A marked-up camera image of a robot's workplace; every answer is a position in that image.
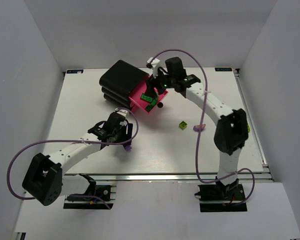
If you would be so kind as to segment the purple curved lego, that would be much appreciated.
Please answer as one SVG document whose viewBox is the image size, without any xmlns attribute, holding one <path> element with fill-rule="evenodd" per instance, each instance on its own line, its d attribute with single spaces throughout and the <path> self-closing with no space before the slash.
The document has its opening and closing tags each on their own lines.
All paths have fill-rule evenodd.
<svg viewBox="0 0 300 240">
<path fill-rule="evenodd" d="M 131 145 L 126 145 L 126 146 L 124 147 L 124 150 L 125 150 L 126 152 L 130 152 L 130 151 L 132 150 L 132 146 L 131 146 Z"/>
</svg>

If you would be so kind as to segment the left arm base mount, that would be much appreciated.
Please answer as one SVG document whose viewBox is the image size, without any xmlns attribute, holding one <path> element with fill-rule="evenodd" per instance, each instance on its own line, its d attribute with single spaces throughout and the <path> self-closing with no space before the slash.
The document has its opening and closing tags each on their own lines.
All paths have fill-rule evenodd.
<svg viewBox="0 0 300 240">
<path fill-rule="evenodd" d="M 90 186 L 85 193 L 67 195 L 63 208 L 67 210 L 111 210 L 117 193 L 114 182 L 97 183 Z"/>
</svg>

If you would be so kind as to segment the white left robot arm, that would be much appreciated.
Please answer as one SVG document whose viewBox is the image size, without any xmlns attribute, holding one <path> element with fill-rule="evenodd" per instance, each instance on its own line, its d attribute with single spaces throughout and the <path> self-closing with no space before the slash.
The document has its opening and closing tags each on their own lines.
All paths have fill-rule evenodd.
<svg viewBox="0 0 300 240">
<path fill-rule="evenodd" d="M 96 182 L 86 174 L 67 176 L 66 173 L 82 160 L 108 146 L 131 150 L 136 136 L 128 121 L 132 112 L 117 108 L 106 121 L 100 121 L 80 139 L 68 141 L 68 146 L 50 154 L 36 154 L 29 165 L 22 187 L 42 205 L 51 205 L 59 196 L 75 200 L 105 202 L 97 192 Z"/>
</svg>

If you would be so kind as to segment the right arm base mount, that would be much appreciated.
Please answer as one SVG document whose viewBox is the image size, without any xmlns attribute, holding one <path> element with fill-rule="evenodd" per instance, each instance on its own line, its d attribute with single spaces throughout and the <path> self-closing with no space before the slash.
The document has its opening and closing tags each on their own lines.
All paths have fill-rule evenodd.
<svg viewBox="0 0 300 240">
<path fill-rule="evenodd" d="M 247 212 L 247 204 L 242 184 L 224 194 L 217 185 L 198 185 L 198 192 L 194 196 L 199 200 L 201 213 L 237 213 Z"/>
</svg>

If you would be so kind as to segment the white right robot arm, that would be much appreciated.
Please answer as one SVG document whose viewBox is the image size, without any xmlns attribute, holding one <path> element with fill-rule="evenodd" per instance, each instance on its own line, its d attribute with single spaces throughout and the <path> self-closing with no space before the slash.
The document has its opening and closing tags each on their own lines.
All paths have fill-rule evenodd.
<svg viewBox="0 0 300 240">
<path fill-rule="evenodd" d="M 208 78 L 202 72 L 203 80 L 186 73 L 182 60 L 172 57 L 165 61 L 166 70 L 163 70 L 159 59 L 151 57 L 146 66 L 152 70 L 147 89 L 158 90 L 174 89 L 185 99 L 201 108 L 201 118 L 208 116 L 215 125 L 213 142 L 219 150 L 219 167 L 214 183 L 221 186 L 225 192 L 238 185 L 238 162 L 242 148 L 249 137 L 246 112 L 232 109 L 216 96 L 208 87 Z"/>
</svg>

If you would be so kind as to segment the pink top drawer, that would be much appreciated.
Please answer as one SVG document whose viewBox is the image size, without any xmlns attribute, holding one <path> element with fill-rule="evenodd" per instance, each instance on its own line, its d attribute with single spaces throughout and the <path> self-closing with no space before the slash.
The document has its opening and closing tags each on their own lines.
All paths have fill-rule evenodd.
<svg viewBox="0 0 300 240">
<path fill-rule="evenodd" d="M 165 90 L 163 94 L 159 94 L 157 89 L 154 91 L 156 93 L 156 97 L 153 98 L 151 96 L 146 95 L 146 79 L 144 79 L 130 94 L 130 107 L 131 111 L 134 113 L 136 110 L 140 109 L 145 113 L 149 114 L 153 111 L 155 107 L 162 108 L 163 107 L 163 99 L 168 94 L 168 91 Z"/>
</svg>

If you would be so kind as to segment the green long lego brick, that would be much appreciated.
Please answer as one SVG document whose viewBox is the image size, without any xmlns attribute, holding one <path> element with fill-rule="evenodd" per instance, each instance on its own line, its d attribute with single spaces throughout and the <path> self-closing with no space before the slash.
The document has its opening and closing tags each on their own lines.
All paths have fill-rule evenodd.
<svg viewBox="0 0 300 240">
<path fill-rule="evenodd" d="M 153 101 L 152 97 L 147 96 L 144 93 L 141 94 L 140 99 L 147 102 L 147 103 L 151 103 Z"/>
</svg>

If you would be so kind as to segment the lime long lego brick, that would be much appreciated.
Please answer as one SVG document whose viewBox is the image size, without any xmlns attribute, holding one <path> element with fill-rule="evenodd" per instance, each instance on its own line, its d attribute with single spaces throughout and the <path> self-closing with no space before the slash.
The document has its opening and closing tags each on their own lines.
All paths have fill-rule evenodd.
<svg viewBox="0 0 300 240">
<path fill-rule="evenodd" d="M 250 125 L 249 123 L 247 122 L 247 132 L 250 133 L 251 132 L 251 128 L 250 128 Z"/>
</svg>

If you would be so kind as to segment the dark green lego brick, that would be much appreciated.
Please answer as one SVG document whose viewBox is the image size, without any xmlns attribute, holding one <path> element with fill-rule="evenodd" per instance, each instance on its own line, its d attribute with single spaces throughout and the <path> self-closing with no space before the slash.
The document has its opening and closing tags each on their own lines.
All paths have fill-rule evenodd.
<svg viewBox="0 0 300 240">
<path fill-rule="evenodd" d="M 146 106 L 145 110 L 146 110 L 147 112 L 150 112 L 150 111 L 153 109 L 153 107 L 154 107 L 153 105 L 150 105 L 150 104 L 149 104 L 149 105 Z"/>
</svg>

